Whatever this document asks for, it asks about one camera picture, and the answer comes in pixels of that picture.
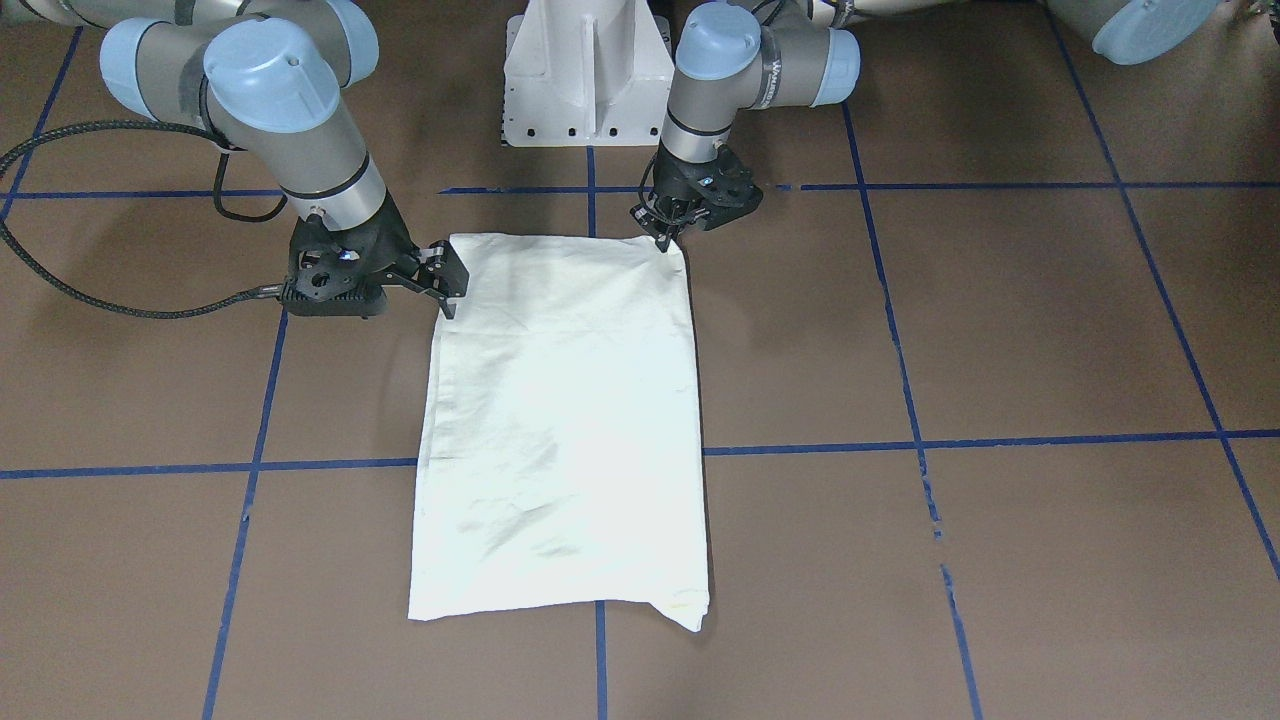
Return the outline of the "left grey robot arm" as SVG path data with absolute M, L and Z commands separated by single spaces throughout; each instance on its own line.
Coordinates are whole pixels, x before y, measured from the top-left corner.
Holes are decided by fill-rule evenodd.
M 861 72 L 852 27 L 934 9 L 933 1 L 708 1 L 675 49 L 655 155 L 632 209 L 668 250 L 687 229 L 713 231 L 755 211 L 753 172 L 730 147 L 740 111 L 844 102 Z

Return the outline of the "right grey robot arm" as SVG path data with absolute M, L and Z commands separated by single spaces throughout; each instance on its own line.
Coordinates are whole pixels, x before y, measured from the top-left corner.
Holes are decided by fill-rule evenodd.
M 207 140 L 221 187 L 234 152 L 257 158 L 298 217 L 285 279 L 178 318 L 276 300 L 297 316 L 370 318 L 385 287 L 433 297 L 443 315 L 468 270 L 448 241 L 417 246 L 342 94 L 376 68 L 372 22 L 352 1 L 5 1 L 3 23 L 45 20 L 104 31 L 99 68 L 131 120 L 51 129 L 3 155 L 13 167 L 38 146 L 104 131 L 161 131 Z

